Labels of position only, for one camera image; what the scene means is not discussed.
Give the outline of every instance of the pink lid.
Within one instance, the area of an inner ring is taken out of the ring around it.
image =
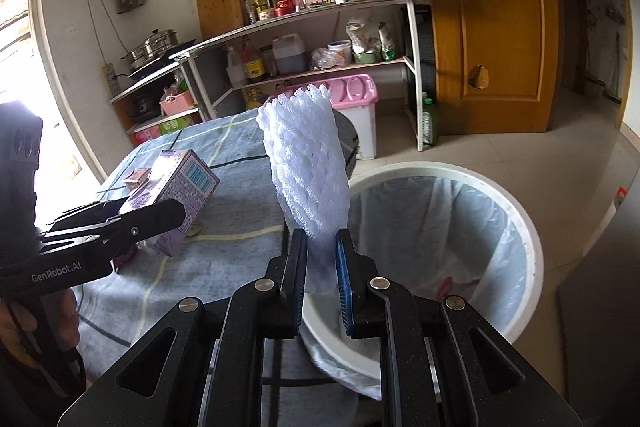
[[[314,86],[324,86],[331,91],[331,106],[334,109],[345,109],[348,107],[359,107],[369,105],[378,101],[378,90],[373,78],[369,74],[352,74],[350,76],[340,76],[338,78],[327,78],[310,82],[299,86],[285,87],[277,89],[271,95],[273,98],[284,93],[287,96],[293,95],[300,87],[309,84]]]

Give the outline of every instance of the wooden cutting board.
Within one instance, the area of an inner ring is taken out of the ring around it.
[[[244,12],[240,0],[196,0],[203,39],[241,28]]]

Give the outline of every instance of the door panel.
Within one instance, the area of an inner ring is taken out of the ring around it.
[[[465,82],[463,98],[537,97],[542,51],[540,0],[460,0],[460,10],[463,71],[468,76],[476,64],[489,71],[489,86],[474,89]]]
[[[544,132],[558,71],[558,0],[433,0],[443,134]],[[475,66],[489,84],[468,83]]]

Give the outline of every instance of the gray fabric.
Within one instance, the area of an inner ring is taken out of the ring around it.
[[[196,296],[209,302],[228,297],[241,285],[262,277],[268,260],[280,254],[284,217],[256,114],[256,110],[247,111],[146,142],[103,184],[98,193],[101,201],[128,195],[122,179],[134,168],[150,167],[162,149],[171,147],[193,149],[220,178],[198,216],[204,229],[196,240],[186,239],[174,257],[142,250],[118,274],[76,288],[79,349],[90,380],[107,370],[179,299]],[[345,156],[351,156],[357,144],[355,135],[349,134],[353,127],[339,123]],[[238,234],[245,236],[229,238]],[[265,377],[271,376],[272,344],[268,341],[265,349]],[[295,340],[284,342],[281,378],[326,377]],[[263,389],[263,406],[268,408],[270,387]],[[357,395],[337,383],[281,388],[278,425],[297,426],[304,418],[316,426],[347,426],[356,404]]]

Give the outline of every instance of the door handle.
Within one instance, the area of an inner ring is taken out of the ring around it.
[[[471,69],[469,73],[469,86],[476,89],[484,89],[489,87],[489,71],[484,66],[478,64]]]

